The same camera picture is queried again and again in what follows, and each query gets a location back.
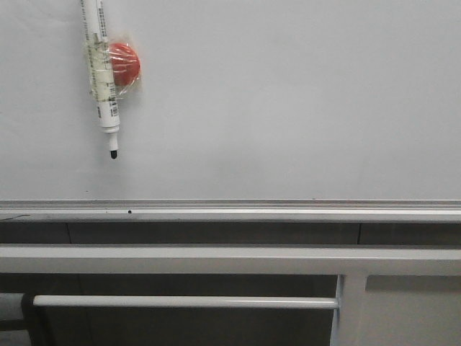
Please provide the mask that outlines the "whiteboard with aluminium tray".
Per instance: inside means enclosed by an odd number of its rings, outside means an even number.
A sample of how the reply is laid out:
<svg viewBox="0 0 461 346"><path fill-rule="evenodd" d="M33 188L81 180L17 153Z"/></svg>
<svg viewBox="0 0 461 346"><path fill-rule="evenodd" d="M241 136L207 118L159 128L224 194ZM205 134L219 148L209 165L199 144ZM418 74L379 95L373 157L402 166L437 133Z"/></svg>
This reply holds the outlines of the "whiteboard with aluminium tray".
<svg viewBox="0 0 461 346"><path fill-rule="evenodd" d="M460 220L458 1L103 6L116 159L80 3L1 3L2 220Z"/></svg>

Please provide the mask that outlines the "red round magnet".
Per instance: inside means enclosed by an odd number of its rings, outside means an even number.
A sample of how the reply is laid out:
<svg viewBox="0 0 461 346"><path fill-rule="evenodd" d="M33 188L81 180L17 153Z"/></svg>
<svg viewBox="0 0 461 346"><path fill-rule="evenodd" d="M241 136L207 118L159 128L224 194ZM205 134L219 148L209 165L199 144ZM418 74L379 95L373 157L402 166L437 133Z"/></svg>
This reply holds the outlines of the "red round magnet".
<svg viewBox="0 0 461 346"><path fill-rule="evenodd" d="M109 54L112 62L115 85L128 87L140 76L140 60L127 43L111 43Z"/></svg>

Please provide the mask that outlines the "white whiteboard marker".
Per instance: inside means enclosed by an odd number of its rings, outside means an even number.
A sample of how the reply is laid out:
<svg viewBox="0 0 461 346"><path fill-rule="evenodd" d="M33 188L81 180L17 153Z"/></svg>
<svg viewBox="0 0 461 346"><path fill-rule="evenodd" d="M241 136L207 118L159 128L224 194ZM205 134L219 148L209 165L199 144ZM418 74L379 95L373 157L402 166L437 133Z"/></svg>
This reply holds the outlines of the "white whiteboard marker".
<svg viewBox="0 0 461 346"><path fill-rule="evenodd" d="M107 135L112 159L118 156L120 116L114 72L109 54L109 38L101 1L81 0L84 44L89 70L91 95L97 103L102 132Z"/></svg>

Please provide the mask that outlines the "white metal stand frame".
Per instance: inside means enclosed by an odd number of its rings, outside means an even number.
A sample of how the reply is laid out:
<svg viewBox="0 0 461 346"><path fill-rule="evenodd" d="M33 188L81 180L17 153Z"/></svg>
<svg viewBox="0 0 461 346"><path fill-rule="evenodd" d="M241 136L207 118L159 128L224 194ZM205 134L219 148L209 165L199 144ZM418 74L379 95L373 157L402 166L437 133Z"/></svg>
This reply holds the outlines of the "white metal stand frame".
<svg viewBox="0 0 461 346"><path fill-rule="evenodd" d="M355 345L367 278L459 276L458 249L5 244L2 273L336 275L337 345Z"/></svg>

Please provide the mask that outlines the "white horizontal rod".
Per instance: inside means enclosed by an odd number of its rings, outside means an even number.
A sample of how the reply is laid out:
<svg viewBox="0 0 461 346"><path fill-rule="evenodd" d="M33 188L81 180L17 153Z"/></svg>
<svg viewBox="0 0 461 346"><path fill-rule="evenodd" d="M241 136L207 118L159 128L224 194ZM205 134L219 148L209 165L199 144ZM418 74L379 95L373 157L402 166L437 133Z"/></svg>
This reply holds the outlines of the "white horizontal rod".
<svg viewBox="0 0 461 346"><path fill-rule="evenodd" d="M52 296L38 295L35 306L47 307L191 307L255 309L338 309L335 298L229 296Z"/></svg>

